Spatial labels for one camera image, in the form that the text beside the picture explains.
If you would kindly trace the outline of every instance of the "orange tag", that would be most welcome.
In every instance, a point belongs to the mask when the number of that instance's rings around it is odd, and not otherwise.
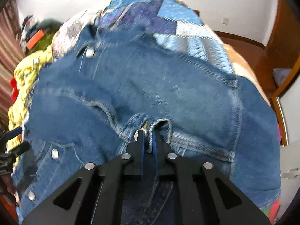
[[[39,30],[27,43],[27,48],[31,50],[34,45],[43,37],[44,31]]]

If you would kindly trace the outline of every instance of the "green fabric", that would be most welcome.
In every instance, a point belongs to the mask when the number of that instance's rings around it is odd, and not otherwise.
[[[56,31],[46,32],[43,37],[36,43],[36,45],[29,51],[29,55],[37,51],[45,51],[47,47],[52,43],[53,36]]]
[[[268,216],[269,215],[269,211],[270,211],[270,208],[268,208],[268,209],[266,209],[266,210],[264,210],[264,211],[262,211],[266,216]]]

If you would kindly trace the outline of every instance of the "striped curtain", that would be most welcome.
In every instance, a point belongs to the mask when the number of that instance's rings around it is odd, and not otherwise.
[[[9,81],[25,57],[19,45],[20,32],[16,0],[10,0],[0,13],[0,128],[6,130],[8,108],[12,105]]]

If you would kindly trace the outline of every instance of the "metal snap button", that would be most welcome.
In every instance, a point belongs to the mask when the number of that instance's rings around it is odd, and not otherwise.
[[[54,160],[56,160],[58,158],[58,150],[53,149],[51,152],[51,156]]]
[[[86,50],[85,56],[86,56],[87,58],[92,58],[93,55],[94,55],[94,53],[95,53],[95,50],[94,50],[93,48],[88,48],[88,49]]]
[[[139,130],[143,130],[143,131],[144,131],[145,137],[147,136],[147,131],[146,131],[145,129],[138,129],[138,130],[135,132],[135,134],[134,134],[134,139],[135,139],[135,141],[137,141],[137,136],[138,136],[138,134],[139,134]]]
[[[28,199],[30,199],[32,201],[35,200],[35,194],[32,191],[29,191],[27,196],[28,196]]]

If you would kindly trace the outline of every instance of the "pile of clothes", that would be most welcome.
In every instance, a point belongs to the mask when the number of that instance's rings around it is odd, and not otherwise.
[[[159,129],[175,153],[213,163],[261,210],[279,197],[268,99],[247,62],[181,1],[113,0],[85,10],[14,77],[20,93],[10,129],[22,126],[31,145],[13,175],[20,220],[85,163],[124,153],[140,128],[150,155]],[[142,189],[128,187],[122,223],[164,223],[159,215],[174,212],[171,192],[155,174]]]

